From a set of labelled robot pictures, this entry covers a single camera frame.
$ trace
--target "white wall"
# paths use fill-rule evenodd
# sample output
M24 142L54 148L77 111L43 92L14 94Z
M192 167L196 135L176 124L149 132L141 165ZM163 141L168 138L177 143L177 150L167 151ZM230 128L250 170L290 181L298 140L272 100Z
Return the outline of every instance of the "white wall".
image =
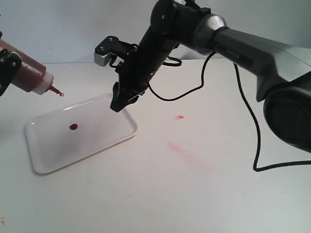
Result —
M1 0L3 39L44 63L91 62L108 35L138 43L156 0ZM229 27L311 48L310 0L197 0ZM187 48L183 59L200 57Z

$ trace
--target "white tray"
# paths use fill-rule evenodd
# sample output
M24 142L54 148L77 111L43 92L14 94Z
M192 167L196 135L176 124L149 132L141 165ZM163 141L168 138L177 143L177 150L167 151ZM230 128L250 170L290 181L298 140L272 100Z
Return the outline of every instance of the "white tray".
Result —
M29 151L36 172L59 170L138 133L126 110L110 110L105 94L38 116L26 124ZM70 126L77 124L76 130Z

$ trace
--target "white table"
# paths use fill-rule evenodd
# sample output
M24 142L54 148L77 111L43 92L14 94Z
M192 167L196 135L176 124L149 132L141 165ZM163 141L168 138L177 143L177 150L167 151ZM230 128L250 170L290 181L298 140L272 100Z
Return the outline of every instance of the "white table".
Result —
M163 67L152 86L175 97L200 83L202 64ZM212 60L206 87L180 101L147 92L128 107L136 137L42 176L32 169L25 123L110 92L117 79L95 64L47 67L63 98L13 86L0 98L0 233L310 232L311 166L252 170L256 131L229 61ZM311 159L272 134L255 76L241 77L262 129L259 165Z

